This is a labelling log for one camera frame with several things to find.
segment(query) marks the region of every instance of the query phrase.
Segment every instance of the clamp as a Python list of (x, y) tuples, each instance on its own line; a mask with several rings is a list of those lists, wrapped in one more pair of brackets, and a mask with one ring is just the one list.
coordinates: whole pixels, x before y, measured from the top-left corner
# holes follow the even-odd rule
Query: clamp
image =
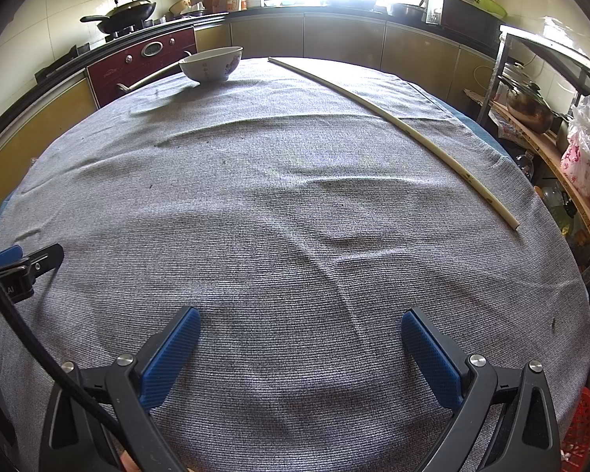
[(559, 472), (559, 432), (542, 364), (496, 367), (466, 354), (417, 308), (406, 312), (402, 340), (428, 386), (452, 417), (415, 472), (461, 470), (491, 405), (502, 404), (498, 423), (477, 470)]
[[(14, 245), (0, 252), (0, 283), (13, 302), (33, 296), (33, 284), (40, 275), (59, 268), (63, 249), (55, 243), (23, 256), (22, 248)], [(0, 403), (0, 433), (9, 445), (16, 442), (16, 432)]]
[(63, 262), (63, 248), (58, 243), (22, 256), (22, 248), (15, 245), (0, 252), (0, 283), (11, 301), (17, 303), (33, 296), (37, 277), (59, 268)]
[[(122, 353), (111, 365), (61, 368), (103, 405), (111, 405), (129, 454), (142, 472), (187, 472), (153, 423), (149, 411), (168, 396), (201, 330), (199, 312), (182, 307), (136, 354)], [(42, 430), (39, 470), (118, 472), (124, 470), (109, 433), (55, 383)]]
[[(123, 353), (107, 367), (61, 367), (97, 402), (111, 405), (128, 451), (140, 470), (185, 472), (149, 411), (166, 399), (200, 332), (199, 312), (183, 307), (161, 333), (135, 355)], [(491, 405), (500, 418), (478, 470), (559, 472), (557, 420), (542, 364), (496, 367), (466, 354), (442, 335), (424, 313), (404, 314), (402, 339), (437, 401), (452, 417), (415, 472), (458, 472)], [(44, 421), (39, 469), (44, 472), (118, 472), (122, 465), (107, 430), (55, 384)]]

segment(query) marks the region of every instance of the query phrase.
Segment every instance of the blue gripper pad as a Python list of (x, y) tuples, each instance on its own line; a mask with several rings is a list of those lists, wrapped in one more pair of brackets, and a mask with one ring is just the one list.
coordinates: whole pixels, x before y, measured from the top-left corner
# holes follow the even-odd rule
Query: blue gripper pad
[(142, 375), (140, 404), (144, 409), (155, 408), (164, 402), (179, 371), (186, 364), (199, 340), (200, 331), (199, 311), (190, 309), (170, 333)]
[(439, 404), (459, 408), (463, 403), (461, 375), (411, 311), (402, 316), (402, 340)]
[(2, 250), (0, 252), (0, 268), (19, 261), (23, 256), (24, 252), (19, 245), (13, 245), (6, 250)]

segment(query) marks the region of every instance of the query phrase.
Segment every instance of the microwave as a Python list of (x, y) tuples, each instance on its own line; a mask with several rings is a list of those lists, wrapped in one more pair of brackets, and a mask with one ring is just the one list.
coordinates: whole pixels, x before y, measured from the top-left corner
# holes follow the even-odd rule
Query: microwave
[(428, 0), (426, 23), (442, 26), (496, 50), (503, 24), (491, 13), (463, 0)]

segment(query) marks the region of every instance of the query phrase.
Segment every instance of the ceramic bowl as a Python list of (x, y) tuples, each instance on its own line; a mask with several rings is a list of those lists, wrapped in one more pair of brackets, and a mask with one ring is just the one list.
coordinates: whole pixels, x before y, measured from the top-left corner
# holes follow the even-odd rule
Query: ceramic bowl
[(240, 46), (217, 48), (187, 56), (179, 61), (179, 66), (190, 80), (199, 83), (225, 81), (238, 67), (242, 55)]

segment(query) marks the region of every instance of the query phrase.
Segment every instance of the knife block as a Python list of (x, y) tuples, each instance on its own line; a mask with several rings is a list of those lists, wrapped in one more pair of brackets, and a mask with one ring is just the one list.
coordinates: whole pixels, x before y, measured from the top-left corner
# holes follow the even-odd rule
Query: knife block
[(203, 0), (203, 6), (206, 7), (206, 10), (211, 13), (216, 13), (219, 11), (219, 0)]

